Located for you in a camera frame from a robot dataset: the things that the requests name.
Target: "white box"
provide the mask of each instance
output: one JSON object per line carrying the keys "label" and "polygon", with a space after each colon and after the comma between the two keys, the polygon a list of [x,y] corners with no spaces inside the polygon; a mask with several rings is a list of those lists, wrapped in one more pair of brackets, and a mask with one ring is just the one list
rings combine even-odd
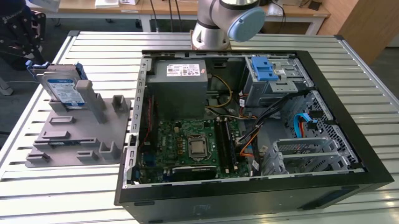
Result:
{"label": "white box", "polygon": [[139,0],[119,0],[120,4],[136,5]]}
{"label": "white box", "polygon": [[117,8],[119,0],[95,0],[95,8]]}
{"label": "white box", "polygon": [[57,12],[60,8],[60,0],[29,0],[29,2],[52,12]]}
{"label": "white box", "polygon": [[301,0],[279,0],[277,3],[289,6],[300,6]]}

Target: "metal slatted table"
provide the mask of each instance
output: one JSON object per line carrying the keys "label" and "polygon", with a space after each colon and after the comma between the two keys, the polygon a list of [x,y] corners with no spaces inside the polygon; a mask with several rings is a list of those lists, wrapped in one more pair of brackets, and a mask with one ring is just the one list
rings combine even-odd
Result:
{"label": "metal slatted table", "polygon": [[[332,36],[257,35],[251,41],[231,45],[233,49],[309,51],[393,179],[399,180],[399,102],[345,41]],[[68,36],[53,63],[79,61],[104,98],[115,94],[133,97],[143,49],[189,49],[189,34],[80,32]],[[32,142],[49,114],[48,100],[39,87],[0,152],[0,223],[136,223],[124,209],[113,206],[119,165],[25,167]],[[351,219],[357,223],[397,223],[397,207],[399,183],[393,182],[323,210],[215,221],[241,224],[296,220],[320,224]]]}

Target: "power supply label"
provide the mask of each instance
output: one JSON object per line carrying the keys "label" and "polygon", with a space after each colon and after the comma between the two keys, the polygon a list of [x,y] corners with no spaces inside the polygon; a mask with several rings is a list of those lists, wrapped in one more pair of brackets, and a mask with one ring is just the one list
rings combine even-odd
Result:
{"label": "power supply label", "polygon": [[199,64],[169,64],[167,76],[200,76]]}
{"label": "power supply label", "polygon": [[48,79],[48,85],[63,104],[67,106],[83,106],[85,104],[80,93],[75,89],[72,79]]}

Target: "motherboard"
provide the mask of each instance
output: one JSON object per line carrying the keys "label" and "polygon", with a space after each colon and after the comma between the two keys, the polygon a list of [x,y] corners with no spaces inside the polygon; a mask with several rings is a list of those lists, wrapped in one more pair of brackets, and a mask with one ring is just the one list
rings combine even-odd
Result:
{"label": "motherboard", "polygon": [[237,136],[235,119],[160,121],[156,152],[143,155],[145,182],[249,176],[247,160],[236,156]]}

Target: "ram slot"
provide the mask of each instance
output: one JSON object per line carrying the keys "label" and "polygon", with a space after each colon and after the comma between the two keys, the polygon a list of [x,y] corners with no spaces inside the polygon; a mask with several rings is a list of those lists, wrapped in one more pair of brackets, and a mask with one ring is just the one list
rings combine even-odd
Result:
{"label": "ram slot", "polygon": [[228,173],[228,157],[227,157],[227,145],[224,141],[224,125],[220,119],[215,120],[215,134],[216,134],[216,146],[219,155],[220,171]]}
{"label": "ram slot", "polygon": [[235,152],[235,143],[232,141],[232,135],[231,135],[231,130],[229,130],[229,126],[228,126],[228,120],[224,119],[224,129],[225,129],[225,133],[227,133],[227,154],[228,154],[228,157],[229,157],[229,164],[228,164],[228,168],[229,170],[237,170],[237,159],[236,159],[236,152]]}

